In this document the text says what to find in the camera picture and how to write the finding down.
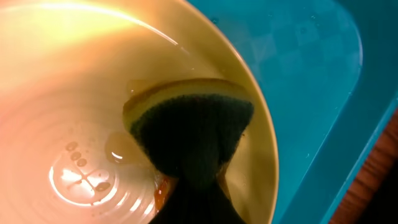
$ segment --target blue tray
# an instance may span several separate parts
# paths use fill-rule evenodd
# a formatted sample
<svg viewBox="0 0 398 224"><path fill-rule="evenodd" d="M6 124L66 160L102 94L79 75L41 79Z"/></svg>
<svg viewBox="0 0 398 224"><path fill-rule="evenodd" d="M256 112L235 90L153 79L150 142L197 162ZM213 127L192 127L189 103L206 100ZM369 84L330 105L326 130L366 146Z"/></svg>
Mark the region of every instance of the blue tray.
<svg viewBox="0 0 398 224"><path fill-rule="evenodd" d="M273 223L327 223L398 103L398 1L190 2L266 97L280 159Z"/></svg>

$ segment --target green scouring pad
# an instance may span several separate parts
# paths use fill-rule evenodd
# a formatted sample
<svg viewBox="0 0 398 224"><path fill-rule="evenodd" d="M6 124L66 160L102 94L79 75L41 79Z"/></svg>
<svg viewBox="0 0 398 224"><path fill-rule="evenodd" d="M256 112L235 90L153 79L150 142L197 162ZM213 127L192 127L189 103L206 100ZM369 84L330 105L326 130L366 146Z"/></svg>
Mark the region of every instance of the green scouring pad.
<svg viewBox="0 0 398 224"><path fill-rule="evenodd" d="M253 112L244 88L218 79L155 86L124 105L124 125L150 161L179 178L151 223L244 223L216 176Z"/></svg>

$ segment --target blue plastic container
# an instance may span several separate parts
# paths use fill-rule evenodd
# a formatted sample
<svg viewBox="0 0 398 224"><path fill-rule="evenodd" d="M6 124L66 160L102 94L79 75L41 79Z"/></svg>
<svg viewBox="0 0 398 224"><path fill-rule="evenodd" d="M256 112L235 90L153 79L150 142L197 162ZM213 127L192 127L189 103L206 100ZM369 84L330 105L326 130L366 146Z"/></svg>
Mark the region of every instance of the blue plastic container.
<svg viewBox="0 0 398 224"><path fill-rule="evenodd" d="M398 1L190 2L266 97L280 159L273 223L327 223L398 103Z"/></svg>

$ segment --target wood grain surface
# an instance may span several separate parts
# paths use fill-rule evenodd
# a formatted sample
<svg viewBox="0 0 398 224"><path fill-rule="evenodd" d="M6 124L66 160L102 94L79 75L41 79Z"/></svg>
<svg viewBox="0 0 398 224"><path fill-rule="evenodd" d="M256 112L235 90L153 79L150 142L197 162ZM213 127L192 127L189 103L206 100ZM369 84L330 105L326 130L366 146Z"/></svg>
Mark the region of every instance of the wood grain surface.
<svg viewBox="0 0 398 224"><path fill-rule="evenodd" d="M356 223L396 159L398 159L398 110L380 135L329 223Z"/></svg>

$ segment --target yellow bowl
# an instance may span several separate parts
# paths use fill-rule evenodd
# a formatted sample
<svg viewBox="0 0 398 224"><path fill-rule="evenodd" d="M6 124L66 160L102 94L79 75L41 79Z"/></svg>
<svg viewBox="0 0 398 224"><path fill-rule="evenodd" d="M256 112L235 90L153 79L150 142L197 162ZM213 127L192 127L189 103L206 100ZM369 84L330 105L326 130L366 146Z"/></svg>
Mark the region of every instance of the yellow bowl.
<svg viewBox="0 0 398 224"><path fill-rule="evenodd" d="M155 37L147 32L164 41L151 42ZM131 38L137 41L125 44ZM0 40L0 178L5 183L0 186L0 198L7 198L0 200L6 214L2 223L39 223L43 219L50 223L112 223L113 215L124 217L125 213L133 217L124 220L148 222L153 214L151 200L133 198L132 192L119 189L129 184L144 189L146 185L126 184L131 170L99 162L104 157L101 148L110 134L123 132L121 110L131 91L164 80L206 76L236 82L254 97L253 120L226 179L233 204L245 221L271 222L279 166L269 110L242 57L189 3L2 3ZM185 56L169 54L174 50ZM184 66L191 66L191 59L185 61L185 57L192 55L199 55L198 60L211 69L193 64L189 72L181 72ZM173 63L181 65L176 69ZM149 73L162 75L147 77ZM74 150L80 153L74 154L75 158L85 157L89 166L83 169L71 162ZM90 172L102 176L93 179ZM108 175L109 191L106 195L93 193L93 183L98 185L104 175ZM60 189L67 188L65 181L81 183L79 178L85 187L74 193ZM89 196L79 195L82 190ZM127 203L132 203L129 210L118 210ZM49 208L55 204L57 209ZM134 212L147 217L138 219Z"/></svg>

